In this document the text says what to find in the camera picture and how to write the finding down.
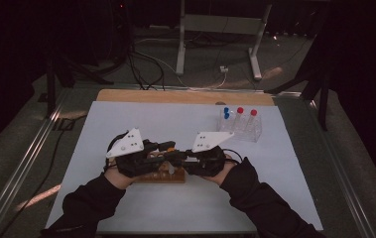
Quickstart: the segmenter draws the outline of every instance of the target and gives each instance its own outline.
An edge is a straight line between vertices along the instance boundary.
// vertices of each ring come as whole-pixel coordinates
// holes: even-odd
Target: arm
[[[265,237],[324,237],[302,220],[268,184],[259,182],[247,158],[238,166],[226,164],[216,177],[205,179],[227,191],[230,204],[245,212]]]
[[[113,216],[126,187],[134,180],[110,168],[81,185],[64,198],[63,216],[42,230],[42,237],[94,237],[98,221]]]

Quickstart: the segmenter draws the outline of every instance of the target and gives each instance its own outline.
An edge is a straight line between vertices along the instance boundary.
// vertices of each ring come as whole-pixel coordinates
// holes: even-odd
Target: black cable
[[[284,63],[287,63],[287,62],[291,61],[291,60],[293,59],[293,57],[295,57],[296,54],[298,54],[298,53],[303,49],[303,46],[305,45],[305,43],[306,43],[307,41],[308,41],[308,39],[305,39],[305,40],[303,41],[302,45],[299,47],[299,49],[296,50],[296,52],[293,53],[288,59],[284,60],[283,62],[281,62],[281,63],[279,63],[279,64],[277,64],[277,65],[275,65],[275,66],[272,66],[272,67],[266,69],[266,70],[264,71],[264,73],[262,74],[262,79],[264,79],[265,74],[266,74],[268,71],[271,71],[272,69],[277,68],[277,67],[283,65]]]
[[[164,88],[164,70],[163,68],[160,66],[160,64],[157,62],[156,59],[150,57],[150,56],[147,56],[147,55],[144,55],[144,54],[141,54],[141,53],[138,53],[138,52],[134,52],[134,54],[136,55],[139,55],[140,57],[137,57],[138,59],[141,59],[141,60],[146,60],[146,61],[150,61],[152,62],[153,64],[155,64],[157,66],[157,68],[160,70],[160,76],[158,79],[154,80],[153,82],[149,83],[148,86],[147,86],[147,90],[150,88],[150,87],[153,87],[154,89],[156,89],[153,85],[158,83],[159,81],[162,81],[162,86],[163,86],[163,90],[165,90]]]
[[[51,163],[49,165],[49,169],[48,169],[48,172],[46,173],[45,177],[43,178],[42,182],[39,184],[39,186],[37,187],[37,189],[33,192],[33,194],[31,195],[31,198],[28,199],[26,201],[26,203],[20,208],[20,210],[14,215],[14,217],[12,217],[12,219],[8,222],[8,224],[6,224],[6,226],[3,228],[2,232],[0,233],[0,238],[3,237],[5,235],[5,233],[8,231],[8,229],[12,226],[12,224],[15,222],[15,220],[18,218],[19,215],[21,215],[21,213],[24,211],[24,209],[27,207],[27,205],[30,203],[30,201],[32,200],[33,197],[35,197],[37,195],[37,193],[39,193],[40,189],[42,188],[42,186],[45,184],[46,180],[48,179],[49,175],[51,174],[52,172],[52,169],[53,169],[53,166],[54,166],[54,163],[55,163],[55,159],[56,159],[56,153],[58,152],[58,147],[59,147],[59,144],[60,144],[60,141],[61,141],[61,138],[62,138],[62,135],[63,133],[72,128],[72,126],[74,125],[74,123],[81,119],[81,118],[84,118],[86,117],[86,115],[83,115],[83,116],[80,116],[80,117],[77,117],[75,119],[68,119],[68,118],[63,118],[63,120],[69,120],[70,122],[62,129],[61,133],[59,134],[59,137],[57,139],[57,142],[55,144],[55,148],[54,148],[54,152],[52,154],[52,159],[51,159]]]
[[[232,153],[236,154],[240,158],[240,161],[243,162],[243,158],[237,152],[235,152],[233,150],[230,150],[230,149],[222,149],[222,151],[229,151],[229,152],[232,152]]]

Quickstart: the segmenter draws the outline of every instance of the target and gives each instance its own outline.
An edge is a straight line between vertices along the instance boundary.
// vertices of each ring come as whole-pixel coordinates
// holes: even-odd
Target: white tabletop
[[[104,166],[110,141],[138,127],[143,139],[175,141],[178,150],[191,149],[197,132],[216,131],[223,106],[98,102],[94,101],[63,179],[47,226],[62,214],[63,198],[91,179]],[[230,139],[220,145],[243,157],[306,222],[322,226],[303,172],[276,106],[258,109],[262,135],[257,143]],[[182,184],[133,184],[120,201],[116,214],[98,225],[98,233],[169,234],[254,232],[248,217],[229,204],[228,194],[216,184],[187,176]]]

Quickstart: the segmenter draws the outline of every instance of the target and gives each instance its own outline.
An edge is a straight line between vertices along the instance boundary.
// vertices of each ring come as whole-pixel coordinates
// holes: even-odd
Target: wire
[[[85,118],[86,115],[82,115],[80,117],[77,117],[75,119],[68,119],[68,118],[63,118],[63,120],[68,120],[70,121],[61,131],[61,133],[59,134],[58,136],[58,139],[57,139],[57,142],[55,144],[55,148],[54,148],[54,152],[52,154],[52,159],[51,159],[51,163],[49,165],[49,169],[48,169],[48,172],[46,173],[45,177],[43,178],[42,182],[39,184],[39,186],[37,187],[37,189],[33,192],[33,194],[31,195],[31,197],[35,197],[37,195],[37,193],[39,193],[40,189],[42,188],[42,186],[45,184],[46,180],[48,179],[49,175],[51,174],[52,172],[52,169],[53,169],[53,166],[54,166],[54,163],[55,163],[55,159],[56,159],[56,154],[58,152],[58,147],[59,147],[59,144],[60,144],[60,141],[61,141],[61,138],[63,136],[63,133],[72,128],[72,126],[74,125],[74,123],[81,119],[81,118]],[[2,232],[0,233],[0,238],[3,237],[5,235],[5,233],[8,231],[8,229],[12,226],[12,224],[17,220],[18,216],[20,216],[20,214],[24,211],[24,209],[27,207],[27,205],[30,203],[32,199],[28,199],[26,201],[26,203],[21,207],[21,209],[14,215],[14,217],[12,217],[12,219],[6,224],[6,226],[3,228]]]
[[[285,64],[285,63],[291,61],[291,60],[296,56],[296,54],[298,54],[298,53],[303,49],[303,46],[305,45],[305,43],[306,43],[307,41],[308,41],[308,39],[305,39],[305,40],[303,41],[303,43],[300,45],[299,49],[296,50],[296,51],[295,51],[295,52],[294,52],[294,53],[293,53],[288,59],[284,60],[283,62],[279,63],[279,64],[276,65],[276,66],[272,66],[272,67],[266,69],[266,70],[264,71],[264,73],[262,74],[262,79],[265,78],[265,74],[266,74],[267,72],[273,70],[274,68],[280,67],[281,65],[283,65],[283,64]]]
[[[240,158],[240,161],[243,162],[243,158],[237,152],[235,152],[233,150],[230,150],[230,149],[222,149],[222,151],[229,151],[229,152],[232,152],[232,153],[236,154]]]

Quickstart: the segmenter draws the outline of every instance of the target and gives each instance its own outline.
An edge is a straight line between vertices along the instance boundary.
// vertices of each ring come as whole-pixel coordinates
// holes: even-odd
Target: floor
[[[0,135],[0,204],[5,203],[0,208],[3,237],[37,237],[46,225],[83,118],[75,122],[72,130],[65,132],[58,129],[58,122],[85,115],[100,89],[139,89],[158,80],[150,86],[151,90],[262,91],[294,78],[312,45],[312,39],[303,37],[265,36],[258,51],[264,76],[256,81],[251,76],[247,58],[247,49],[254,42],[252,37],[189,34],[185,74],[176,76],[178,33],[161,28],[144,29],[139,30],[137,36],[137,53],[131,59],[139,73],[135,76],[127,61],[116,71],[104,75],[105,79],[114,82],[113,85],[100,85],[80,74],[75,74],[78,80],[74,88],[61,88],[57,83],[59,108],[55,120],[46,119],[46,103],[38,101],[46,92],[46,77],[34,82],[35,96]],[[148,59],[155,60],[160,67],[140,59],[144,58],[141,54],[148,55]],[[219,72],[221,65],[228,67],[228,73]],[[305,85],[301,83],[290,88],[275,102],[283,116],[290,118],[286,119],[286,127],[318,204],[325,228],[323,234],[327,237],[376,237],[376,171],[370,158],[332,91],[326,116],[328,131],[318,128],[309,116],[315,114],[312,104],[303,102],[295,93]],[[32,145],[36,139],[40,145]],[[22,165],[23,159],[26,159],[25,165]],[[9,179],[15,178],[13,172],[19,167],[27,169],[21,174],[18,189],[10,190],[9,199],[1,199],[4,186],[15,182]],[[15,218],[20,207],[31,197],[37,197],[39,201],[32,199]]]

